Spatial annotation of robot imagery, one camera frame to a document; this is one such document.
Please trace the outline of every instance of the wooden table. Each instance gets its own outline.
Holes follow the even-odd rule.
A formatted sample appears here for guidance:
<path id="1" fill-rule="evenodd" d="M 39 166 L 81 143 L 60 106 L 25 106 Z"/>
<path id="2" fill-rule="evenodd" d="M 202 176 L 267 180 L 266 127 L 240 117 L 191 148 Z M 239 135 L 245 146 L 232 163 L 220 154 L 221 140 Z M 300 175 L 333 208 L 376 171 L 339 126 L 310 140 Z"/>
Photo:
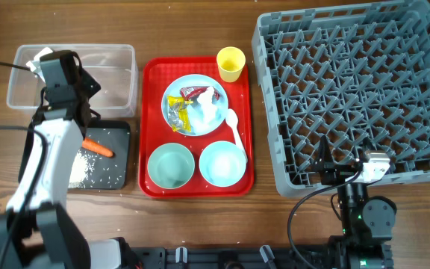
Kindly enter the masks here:
<path id="1" fill-rule="evenodd" d="M 286 221 L 296 200 L 280 197 L 275 189 L 267 119 L 252 64 L 256 19 L 270 11 L 360 1 L 89 1 L 0 0 L 0 61 L 12 62 L 22 44 L 127 43 L 135 48 L 142 72 L 155 57 L 215 55 L 222 47 L 237 46 L 251 73 L 256 182 L 241 198 L 152 200 L 137 186 L 132 149 L 128 184 L 121 191 L 69 192 L 67 209 L 87 239 L 122 236 L 133 247 L 287 247 Z M 9 75 L 0 67 L 0 124 L 26 126 L 30 117 L 5 104 Z M 139 113 L 127 119 L 132 129 L 138 119 Z M 21 132 L 0 132 L 0 212 L 17 186 L 24 138 Z M 137 133 L 132 141 L 138 143 Z M 384 195 L 398 206 L 392 241 L 396 267 L 430 268 L 430 184 L 371 188 L 370 195 Z M 320 244 L 341 233 L 328 198 L 314 197 L 301 207 L 293 224 L 296 242 Z"/>

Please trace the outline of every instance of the plastic container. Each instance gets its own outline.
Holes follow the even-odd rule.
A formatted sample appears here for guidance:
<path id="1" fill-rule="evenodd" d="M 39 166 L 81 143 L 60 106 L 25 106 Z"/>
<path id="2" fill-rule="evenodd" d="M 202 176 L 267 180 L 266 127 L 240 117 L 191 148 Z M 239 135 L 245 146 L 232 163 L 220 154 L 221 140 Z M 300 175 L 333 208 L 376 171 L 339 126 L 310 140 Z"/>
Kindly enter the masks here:
<path id="1" fill-rule="evenodd" d="M 208 145 L 221 140 L 234 143 L 233 132 L 226 123 L 222 123 L 209 134 L 191 137 L 172 131 L 163 118 L 161 111 L 163 93 L 174 80 L 189 74 L 206 75 L 218 81 L 227 93 L 229 108 L 237 113 L 238 132 L 245 147 L 248 162 L 246 172 L 240 181 L 232 186 L 221 188 L 208 183 L 199 169 L 200 155 Z M 196 164 L 192 179 L 180 188 L 172 190 L 158 187 L 147 171 L 149 156 L 165 143 L 179 143 L 187 147 L 193 154 Z M 236 82 L 228 83 L 220 78 L 215 57 L 155 58 L 147 63 L 143 70 L 138 180 L 140 190 L 152 198 L 238 197 L 248 193 L 253 186 L 255 173 L 247 67 L 243 68 Z"/>
<path id="2" fill-rule="evenodd" d="M 187 147 L 179 143 L 159 146 L 149 157 L 147 172 L 151 180 L 164 189 L 187 184 L 195 171 L 195 160 Z"/>
<path id="3" fill-rule="evenodd" d="M 85 70 L 102 87 L 89 101 L 91 108 L 102 118 L 134 116 L 138 91 L 134 47 L 123 44 L 22 45 L 16 52 L 14 64 L 25 66 L 45 47 L 54 51 L 69 49 L 79 54 Z M 33 73 L 13 69 L 7 89 L 7 106 L 33 114 L 40 103 L 40 91 L 45 86 L 44 81 Z"/>
<path id="4" fill-rule="evenodd" d="M 278 192 L 320 188 L 320 137 L 335 161 L 368 137 L 393 160 L 377 185 L 430 181 L 430 5 L 387 1 L 266 13 L 252 38 Z"/>

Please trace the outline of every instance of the plastic cup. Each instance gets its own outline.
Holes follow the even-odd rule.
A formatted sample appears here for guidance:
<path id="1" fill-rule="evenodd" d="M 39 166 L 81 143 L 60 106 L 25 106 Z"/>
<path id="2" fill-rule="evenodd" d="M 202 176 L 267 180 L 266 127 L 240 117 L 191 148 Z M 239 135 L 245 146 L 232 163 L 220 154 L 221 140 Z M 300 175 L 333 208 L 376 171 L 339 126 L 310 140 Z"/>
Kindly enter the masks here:
<path id="1" fill-rule="evenodd" d="M 216 55 L 220 77 L 225 82 L 235 82 L 245 66 L 245 55 L 239 48 L 226 47 Z"/>

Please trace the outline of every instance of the clear plastic bin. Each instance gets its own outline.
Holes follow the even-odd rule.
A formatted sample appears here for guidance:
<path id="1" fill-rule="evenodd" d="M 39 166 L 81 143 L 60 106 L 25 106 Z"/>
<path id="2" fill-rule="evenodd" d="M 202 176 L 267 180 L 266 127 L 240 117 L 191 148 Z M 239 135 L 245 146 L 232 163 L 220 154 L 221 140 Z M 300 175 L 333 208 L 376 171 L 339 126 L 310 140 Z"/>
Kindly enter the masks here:
<path id="1" fill-rule="evenodd" d="M 82 66 L 101 85 L 90 107 L 102 118 L 133 117 L 137 104 L 138 69 L 133 46 L 123 44 L 42 44 L 22 45 L 14 64 L 25 66 L 45 47 L 79 54 Z M 35 74 L 13 69 L 7 89 L 7 106 L 33 114 L 40 104 L 40 91 L 46 84 Z"/>

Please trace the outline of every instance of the gray dish rack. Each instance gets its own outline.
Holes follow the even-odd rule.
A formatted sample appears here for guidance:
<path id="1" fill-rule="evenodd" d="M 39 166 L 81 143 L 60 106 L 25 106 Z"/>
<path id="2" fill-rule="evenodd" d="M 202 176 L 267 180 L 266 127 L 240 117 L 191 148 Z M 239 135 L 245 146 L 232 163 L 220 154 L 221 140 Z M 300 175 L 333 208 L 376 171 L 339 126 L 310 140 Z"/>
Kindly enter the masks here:
<path id="1" fill-rule="evenodd" d="M 377 185 L 430 181 L 430 5 L 389 1 L 265 13 L 252 38 L 284 197 L 320 188 L 320 137 L 336 162 L 368 137 L 393 160 Z"/>

